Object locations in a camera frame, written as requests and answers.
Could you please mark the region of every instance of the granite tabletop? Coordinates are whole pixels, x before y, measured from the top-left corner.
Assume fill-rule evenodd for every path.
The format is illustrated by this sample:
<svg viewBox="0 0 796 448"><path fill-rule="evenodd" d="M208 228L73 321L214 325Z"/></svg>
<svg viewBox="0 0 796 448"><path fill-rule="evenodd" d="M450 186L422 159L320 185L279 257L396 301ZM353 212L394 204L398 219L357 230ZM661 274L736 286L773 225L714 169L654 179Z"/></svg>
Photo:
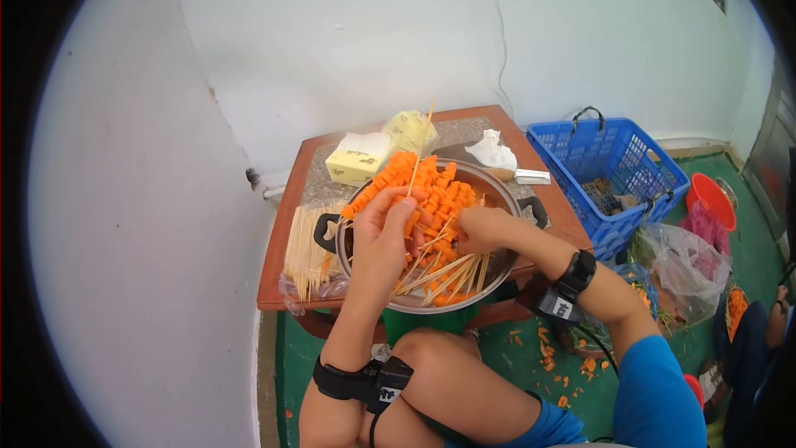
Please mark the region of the granite tabletop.
<svg viewBox="0 0 796 448"><path fill-rule="evenodd" d="M464 144L465 142L480 141L483 138L484 130L492 129L488 117L472 117L452 120L449 122L435 123L434 127L439 135L437 148L448 145ZM318 147L312 157L310 172L307 174L301 204L323 202L333 203L339 200L349 200L351 195L357 191L357 187L351 185L338 184L329 177L329 170L326 168L326 158L328 158L337 148L337 143L326 144ZM530 185L521 185L515 181L504 182L514 199L523 199L536 195ZM536 222L531 208L523 210L523 216Z"/></svg>

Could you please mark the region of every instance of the bowl of carrots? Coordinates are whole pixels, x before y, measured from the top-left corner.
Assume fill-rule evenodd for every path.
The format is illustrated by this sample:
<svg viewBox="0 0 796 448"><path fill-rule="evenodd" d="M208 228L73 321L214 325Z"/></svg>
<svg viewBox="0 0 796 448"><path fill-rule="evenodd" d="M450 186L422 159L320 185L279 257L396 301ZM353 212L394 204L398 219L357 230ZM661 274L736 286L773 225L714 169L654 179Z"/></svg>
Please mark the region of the bowl of carrots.
<svg viewBox="0 0 796 448"><path fill-rule="evenodd" d="M337 220L327 214L318 221L315 241L337 254L343 270L350 275L357 262L353 255L353 219L383 188L410 183L428 193L420 206L434 220L431 225L420 224L420 212L415 212L407 222L404 236L409 237L416 225L426 243L417 258L407 253L388 307L407 314L442 314L483 299L509 276L517 253L506 249L482 255L459 253L456 219L463 208L475 204L501 207L516 216L522 215L522 209L500 180L472 164L437 156L418 161L414 153L398 152L351 196L335 237L324 240L328 222Z"/></svg>
<svg viewBox="0 0 796 448"><path fill-rule="evenodd" d="M727 336L730 342L735 339L738 324L741 323L743 313L749 308L749 299L738 285L730 285L727 295L727 306L724 310L724 321L727 323Z"/></svg>

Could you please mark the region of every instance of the crumpled tissue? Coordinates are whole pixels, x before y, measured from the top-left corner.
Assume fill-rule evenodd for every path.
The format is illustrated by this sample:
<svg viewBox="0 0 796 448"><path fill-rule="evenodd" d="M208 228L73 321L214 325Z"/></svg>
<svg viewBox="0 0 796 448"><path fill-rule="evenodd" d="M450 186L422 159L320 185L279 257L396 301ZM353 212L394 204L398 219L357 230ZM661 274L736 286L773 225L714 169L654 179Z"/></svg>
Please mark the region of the crumpled tissue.
<svg viewBox="0 0 796 448"><path fill-rule="evenodd" d="M481 164L490 168L504 168L517 171L517 157L508 147L499 144L500 132L484 130L484 138L478 144L464 150L475 156Z"/></svg>

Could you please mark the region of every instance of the yellow tissue package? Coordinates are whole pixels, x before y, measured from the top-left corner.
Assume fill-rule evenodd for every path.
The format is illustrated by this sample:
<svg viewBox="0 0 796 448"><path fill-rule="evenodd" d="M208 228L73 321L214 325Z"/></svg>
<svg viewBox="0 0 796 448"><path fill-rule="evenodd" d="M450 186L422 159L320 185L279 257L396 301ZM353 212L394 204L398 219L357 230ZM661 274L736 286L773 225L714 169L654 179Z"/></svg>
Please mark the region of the yellow tissue package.
<svg viewBox="0 0 796 448"><path fill-rule="evenodd" d="M427 115L420 111L401 111L393 116L389 122L384 123L381 131L393 137L393 141L398 149L417 154L420 147L420 139L423 138L423 126L426 124ZM426 146L423 154L428 156L437 148L439 136L434 123L428 125L426 134Z"/></svg>
<svg viewBox="0 0 796 448"><path fill-rule="evenodd" d="M333 181L360 187L379 173L395 150L395 141L387 134L346 134L326 158L326 167Z"/></svg>

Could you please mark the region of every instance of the white wall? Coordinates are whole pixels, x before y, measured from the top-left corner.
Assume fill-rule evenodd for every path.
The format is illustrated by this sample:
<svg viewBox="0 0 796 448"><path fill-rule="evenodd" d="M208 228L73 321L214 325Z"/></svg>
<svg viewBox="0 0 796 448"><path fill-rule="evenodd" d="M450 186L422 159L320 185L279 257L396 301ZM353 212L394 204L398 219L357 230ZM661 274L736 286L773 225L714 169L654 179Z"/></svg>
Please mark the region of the white wall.
<svg viewBox="0 0 796 448"><path fill-rule="evenodd" d="M181 1L224 116L267 183L286 178L303 139L433 97L438 110L508 109L495 0ZM726 142L744 91L761 84L748 73L748 0L727 0L727 15L712 0L500 3L518 124L593 104L657 138Z"/></svg>
<svg viewBox="0 0 796 448"><path fill-rule="evenodd" d="M743 95L735 109L735 125L730 136L730 144L742 161L749 157L757 140L774 76L774 43L757 12L752 18L751 26L752 52L749 69Z"/></svg>
<svg viewBox="0 0 796 448"><path fill-rule="evenodd" d="M67 377L112 446L256 446L255 294L273 212L179 0L86 0L46 85L29 228Z"/></svg>

